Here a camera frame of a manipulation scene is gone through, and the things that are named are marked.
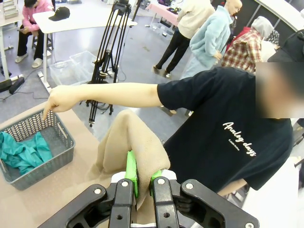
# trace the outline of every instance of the plaid shirt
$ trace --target plaid shirt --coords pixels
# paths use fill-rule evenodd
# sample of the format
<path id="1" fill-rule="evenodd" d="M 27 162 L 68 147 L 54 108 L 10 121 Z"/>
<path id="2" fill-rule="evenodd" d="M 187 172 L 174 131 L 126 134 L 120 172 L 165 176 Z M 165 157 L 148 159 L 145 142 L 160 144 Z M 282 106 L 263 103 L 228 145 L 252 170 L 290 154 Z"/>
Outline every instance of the plaid shirt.
<path id="1" fill-rule="evenodd" d="M 232 43 L 224 54 L 222 66 L 240 68 L 254 73 L 256 63 L 262 62 L 261 47 L 261 35 L 255 29 L 251 29 Z"/>

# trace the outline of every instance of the black t-shirt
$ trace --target black t-shirt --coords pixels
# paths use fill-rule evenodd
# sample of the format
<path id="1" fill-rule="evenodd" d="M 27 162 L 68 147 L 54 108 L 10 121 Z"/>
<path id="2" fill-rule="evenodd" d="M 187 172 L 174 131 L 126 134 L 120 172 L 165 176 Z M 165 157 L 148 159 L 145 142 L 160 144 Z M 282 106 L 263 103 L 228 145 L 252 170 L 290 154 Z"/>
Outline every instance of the black t-shirt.
<path id="1" fill-rule="evenodd" d="M 158 85 L 161 103 L 194 111 L 164 144 L 180 183 L 196 179 L 220 191 L 244 179 L 261 188 L 292 149 L 290 119 L 259 118 L 256 78 L 229 67 Z"/>

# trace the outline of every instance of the pink table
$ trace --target pink table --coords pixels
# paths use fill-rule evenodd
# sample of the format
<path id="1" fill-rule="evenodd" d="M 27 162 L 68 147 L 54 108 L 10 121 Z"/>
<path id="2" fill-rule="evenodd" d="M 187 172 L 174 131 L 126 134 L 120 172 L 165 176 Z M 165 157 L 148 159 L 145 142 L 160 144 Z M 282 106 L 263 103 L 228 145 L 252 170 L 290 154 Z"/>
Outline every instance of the pink table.
<path id="1" fill-rule="evenodd" d="M 156 15 L 160 15 L 163 18 L 165 18 L 167 21 L 169 21 L 170 23 L 172 23 L 173 25 L 177 26 L 178 22 L 177 22 L 177 14 L 171 13 L 170 11 L 167 10 L 167 6 L 163 6 L 161 4 L 156 4 L 156 3 L 151 3 L 146 10 L 151 10 L 153 12 L 155 12 L 154 17 L 152 18 L 152 21 L 150 23 L 150 25 L 153 23 Z"/>

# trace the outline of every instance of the screw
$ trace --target screw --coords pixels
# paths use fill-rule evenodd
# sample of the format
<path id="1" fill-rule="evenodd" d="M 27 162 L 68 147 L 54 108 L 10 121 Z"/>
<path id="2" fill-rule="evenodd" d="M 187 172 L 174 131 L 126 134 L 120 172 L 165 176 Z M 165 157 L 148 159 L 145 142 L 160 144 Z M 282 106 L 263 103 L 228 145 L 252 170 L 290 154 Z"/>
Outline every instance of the screw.
<path id="1" fill-rule="evenodd" d="M 126 182 L 126 181 L 124 181 L 124 182 L 122 183 L 122 186 L 124 186 L 124 187 L 127 187 L 128 185 L 129 185 L 129 183 Z"/>
<path id="2" fill-rule="evenodd" d="M 193 189 L 193 184 L 191 184 L 191 183 L 186 184 L 186 188 L 187 189 Z"/>
<path id="3" fill-rule="evenodd" d="M 100 193 L 101 193 L 101 189 L 95 189 L 95 190 L 94 190 L 94 193 L 95 193 L 95 194 L 100 194 Z"/>
<path id="4" fill-rule="evenodd" d="M 245 225 L 245 228 L 254 228 L 254 227 L 255 226 L 251 222 L 249 222 Z"/>
<path id="5" fill-rule="evenodd" d="M 158 180 L 157 180 L 157 183 L 158 183 L 158 184 L 164 184 L 164 183 L 165 183 L 165 180 L 164 180 L 164 179 L 158 179 Z"/>

